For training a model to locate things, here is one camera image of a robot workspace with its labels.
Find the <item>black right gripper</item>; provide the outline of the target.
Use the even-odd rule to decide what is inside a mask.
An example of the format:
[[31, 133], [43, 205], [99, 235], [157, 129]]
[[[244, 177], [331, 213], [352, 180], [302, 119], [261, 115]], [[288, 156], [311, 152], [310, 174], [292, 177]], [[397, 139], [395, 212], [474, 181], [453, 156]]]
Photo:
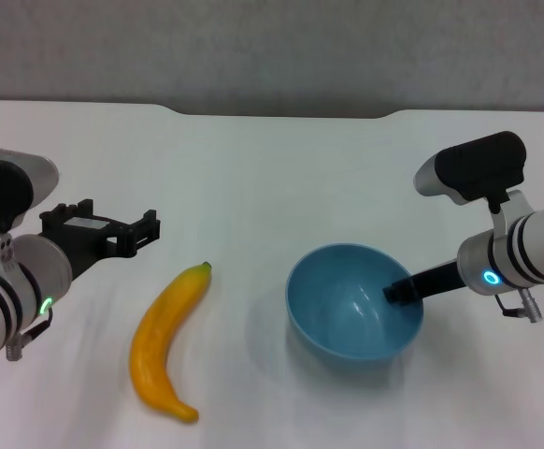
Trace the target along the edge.
[[442, 265], [406, 277], [382, 289], [391, 304], [409, 305], [422, 302], [423, 298], [458, 290], [465, 287], [455, 259]]

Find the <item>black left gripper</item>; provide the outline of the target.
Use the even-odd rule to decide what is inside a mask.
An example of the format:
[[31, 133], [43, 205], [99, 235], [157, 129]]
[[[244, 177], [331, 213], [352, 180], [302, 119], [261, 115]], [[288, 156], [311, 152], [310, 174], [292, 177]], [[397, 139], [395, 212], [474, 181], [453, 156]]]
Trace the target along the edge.
[[93, 217], [93, 200], [77, 204], [61, 203], [42, 212], [41, 236], [55, 243], [67, 257], [76, 280], [89, 268], [108, 258], [132, 258], [148, 244], [160, 238], [161, 221], [155, 210], [123, 224]]

